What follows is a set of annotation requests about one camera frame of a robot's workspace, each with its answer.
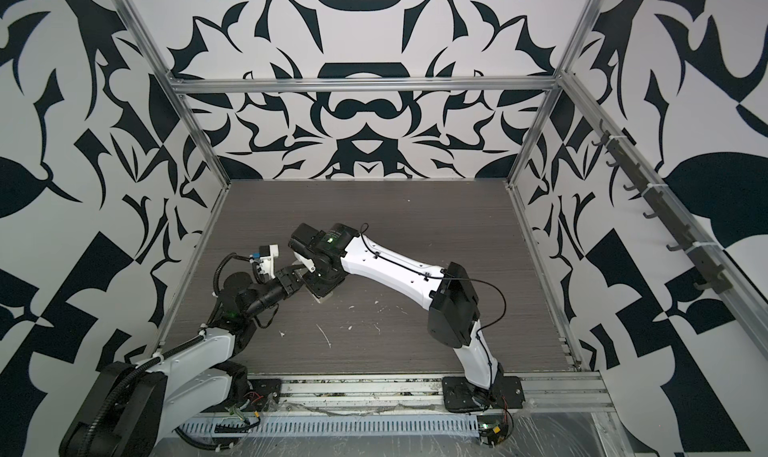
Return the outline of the white remote control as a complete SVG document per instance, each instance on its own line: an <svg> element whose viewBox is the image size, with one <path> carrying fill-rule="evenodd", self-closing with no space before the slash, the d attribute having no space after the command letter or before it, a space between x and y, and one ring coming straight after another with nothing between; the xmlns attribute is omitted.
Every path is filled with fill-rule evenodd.
<svg viewBox="0 0 768 457"><path fill-rule="evenodd" d="M312 290L310 290L310 291L309 291L309 293L310 293L310 295L312 296L312 298L313 298L313 299L314 299L314 300L315 300L315 301L316 301L318 304L323 304L324 302L327 302L327 301L328 301L328 300L330 300L330 299L331 299L331 297L334 295L334 292L333 292L333 291L327 292L327 293L325 293L325 294L323 294L323 295L321 295L321 294L319 294L319 293L316 293L316 292L314 292L314 291L312 291Z"/></svg>

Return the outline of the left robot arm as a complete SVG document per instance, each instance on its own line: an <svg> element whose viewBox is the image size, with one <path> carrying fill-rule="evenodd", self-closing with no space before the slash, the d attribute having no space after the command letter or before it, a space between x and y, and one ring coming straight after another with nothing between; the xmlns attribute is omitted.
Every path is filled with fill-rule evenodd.
<svg viewBox="0 0 768 457"><path fill-rule="evenodd" d="M247 371L233 362L258 317L302 287L303 264L275 269L270 257L251 256L248 272L221 276L238 259L230 253L212 278L214 308L197 334L137 364L105 366L62 438L62 456L148 456L186 421L218 405L239 405Z"/></svg>

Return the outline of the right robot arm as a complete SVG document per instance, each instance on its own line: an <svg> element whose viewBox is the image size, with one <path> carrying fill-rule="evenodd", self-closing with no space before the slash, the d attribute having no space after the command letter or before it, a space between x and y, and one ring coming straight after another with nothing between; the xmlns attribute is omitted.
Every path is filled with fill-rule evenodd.
<svg viewBox="0 0 768 457"><path fill-rule="evenodd" d="M445 408L453 413L501 408L504 370L483 335L474 287L481 281L455 262L443 268L398 254L371 240L366 230L339 223L329 231L299 225L289 247L307 270L305 286L321 299L353 275L408 297L428 312L428 334L451 348L464 370L444 393Z"/></svg>

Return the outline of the small circuit board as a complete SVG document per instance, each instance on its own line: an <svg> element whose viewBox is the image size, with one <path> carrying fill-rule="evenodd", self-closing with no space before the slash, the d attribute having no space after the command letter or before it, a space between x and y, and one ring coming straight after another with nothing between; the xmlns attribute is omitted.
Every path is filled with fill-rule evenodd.
<svg viewBox="0 0 768 457"><path fill-rule="evenodd" d="M514 420L510 412L494 415L480 415L478 423L478 441L487 447L496 447L505 442L514 430Z"/></svg>

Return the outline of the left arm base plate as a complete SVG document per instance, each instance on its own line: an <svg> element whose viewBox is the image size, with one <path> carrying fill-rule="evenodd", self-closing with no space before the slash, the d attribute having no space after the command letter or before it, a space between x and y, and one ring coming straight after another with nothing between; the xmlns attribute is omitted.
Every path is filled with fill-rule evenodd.
<svg viewBox="0 0 768 457"><path fill-rule="evenodd" d="M279 378L250 379L239 409L246 413L262 413L276 409L281 401L282 384L283 381Z"/></svg>

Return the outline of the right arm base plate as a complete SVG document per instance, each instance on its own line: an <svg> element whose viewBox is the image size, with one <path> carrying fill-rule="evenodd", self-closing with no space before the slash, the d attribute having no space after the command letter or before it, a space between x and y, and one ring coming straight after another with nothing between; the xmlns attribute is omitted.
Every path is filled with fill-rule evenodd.
<svg viewBox="0 0 768 457"><path fill-rule="evenodd" d="M521 380L516 376L497 376L489 390L470 384L464 377L443 377L441 386L443 405L451 413L522 409L526 401Z"/></svg>

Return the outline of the aluminium front rail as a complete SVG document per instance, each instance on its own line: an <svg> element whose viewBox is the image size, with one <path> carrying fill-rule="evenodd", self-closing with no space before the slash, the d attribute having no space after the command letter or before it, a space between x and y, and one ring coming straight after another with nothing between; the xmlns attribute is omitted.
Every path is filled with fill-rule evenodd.
<svg viewBox="0 0 768 457"><path fill-rule="evenodd" d="M226 404L227 391L220 377L211 383L196 378L166 397L161 408L166 420L178 426L195 418L252 420L270 415L345 416L390 414L494 415L502 412L612 413L615 406L597 373L521 373L526 397L522 409L489 409L451 413L443 405L439 374L390 375L285 375L278 407L269 412L246 413L239 409L243 397Z"/></svg>

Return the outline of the wall hook rail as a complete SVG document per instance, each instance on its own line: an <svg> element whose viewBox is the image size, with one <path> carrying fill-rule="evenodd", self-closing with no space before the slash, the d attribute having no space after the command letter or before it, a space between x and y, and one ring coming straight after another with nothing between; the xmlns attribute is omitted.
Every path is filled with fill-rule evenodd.
<svg viewBox="0 0 768 457"><path fill-rule="evenodd" d="M673 239L666 249L684 253L700 273L702 280L696 282L694 287L717 294L731 290L733 283L726 273L723 259L717 255L718 245L695 228L693 217L636 150L629 137L612 134L603 123L599 124L599 131L599 140L594 145L604 148L612 157L609 167L621 169L628 177L630 183L624 189L636 193L646 202L650 211L643 217L659 220Z"/></svg>

